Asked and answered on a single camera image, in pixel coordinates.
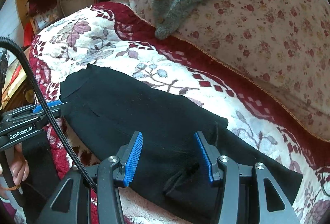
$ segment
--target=metal screw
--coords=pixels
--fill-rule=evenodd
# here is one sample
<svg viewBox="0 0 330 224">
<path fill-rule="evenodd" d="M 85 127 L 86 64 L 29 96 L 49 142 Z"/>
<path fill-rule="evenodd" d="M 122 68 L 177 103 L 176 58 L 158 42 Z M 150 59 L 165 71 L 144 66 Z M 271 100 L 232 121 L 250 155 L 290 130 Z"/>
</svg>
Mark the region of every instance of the metal screw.
<svg viewBox="0 0 330 224">
<path fill-rule="evenodd" d="M 257 168 L 261 170 L 265 168 L 265 165 L 261 162 L 257 162 L 255 166 L 257 166 Z"/>
<path fill-rule="evenodd" d="M 110 157 L 108 158 L 108 161 L 109 161 L 109 162 L 116 162 L 116 161 L 118 161 L 118 157 L 117 157 L 117 156 L 110 156 Z"/>
<path fill-rule="evenodd" d="M 219 157 L 219 160 L 222 161 L 222 162 L 227 162 L 227 161 L 229 161 L 229 157 L 226 156 L 226 155 L 221 155 L 221 156 Z"/>
</svg>

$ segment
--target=black fabric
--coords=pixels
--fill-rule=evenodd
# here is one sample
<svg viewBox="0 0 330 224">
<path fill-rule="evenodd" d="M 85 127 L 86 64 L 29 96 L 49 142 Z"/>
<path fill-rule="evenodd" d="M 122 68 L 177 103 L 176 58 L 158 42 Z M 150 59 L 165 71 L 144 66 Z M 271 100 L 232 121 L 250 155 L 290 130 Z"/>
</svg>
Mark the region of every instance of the black fabric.
<svg viewBox="0 0 330 224">
<path fill-rule="evenodd" d="M 238 163 L 263 162 L 291 204 L 297 195 L 302 175 L 242 141 L 226 129 L 227 119 L 184 96 L 90 64 L 69 75 L 60 90 L 60 99 L 73 108 L 65 117 L 67 122 L 100 160 L 116 154 L 135 130 L 143 133 L 143 149 L 130 187 L 192 223 L 209 223 L 217 194 L 201 179 L 193 142 L 198 130 Z"/>
<path fill-rule="evenodd" d="M 57 175 L 47 135 L 42 133 L 22 142 L 23 154 L 29 163 L 30 174 L 22 182 L 27 224 L 34 224 L 60 182 Z"/>
</svg>

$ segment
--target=cable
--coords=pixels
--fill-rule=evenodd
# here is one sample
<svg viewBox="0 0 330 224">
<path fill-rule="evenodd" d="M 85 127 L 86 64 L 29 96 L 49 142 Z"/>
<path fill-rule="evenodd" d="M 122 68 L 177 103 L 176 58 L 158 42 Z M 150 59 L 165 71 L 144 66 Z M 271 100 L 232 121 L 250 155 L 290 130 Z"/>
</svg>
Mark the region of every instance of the cable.
<svg viewBox="0 0 330 224">
<path fill-rule="evenodd" d="M 17 59 L 19 60 L 20 64 L 22 65 L 22 68 L 24 69 L 27 77 L 29 78 L 29 81 L 34 89 L 34 92 L 37 96 L 37 99 L 44 110 L 47 118 L 49 119 L 49 122 L 51 123 L 52 127 L 54 128 L 55 133 L 57 134 L 58 138 L 62 142 L 64 148 L 68 152 L 69 156 L 79 169 L 80 173 L 84 177 L 84 179 L 87 181 L 87 183 L 90 185 L 90 187 L 97 193 L 96 184 L 93 181 L 93 179 L 90 177 L 90 175 L 87 173 L 84 165 L 79 160 L 78 156 L 75 154 L 73 149 L 70 147 L 69 142 L 67 141 L 65 135 L 63 134 L 61 128 L 57 125 L 57 122 L 55 120 L 54 115 L 52 114 L 51 110 L 49 109 L 47 102 L 45 98 L 43 97 L 41 90 L 37 84 L 36 77 L 34 76 L 34 73 L 32 71 L 32 68 L 23 52 L 23 50 L 13 41 L 5 37 L 0 36 L 0 47 L 9 50 L 12 52 Z"/>
</svg>

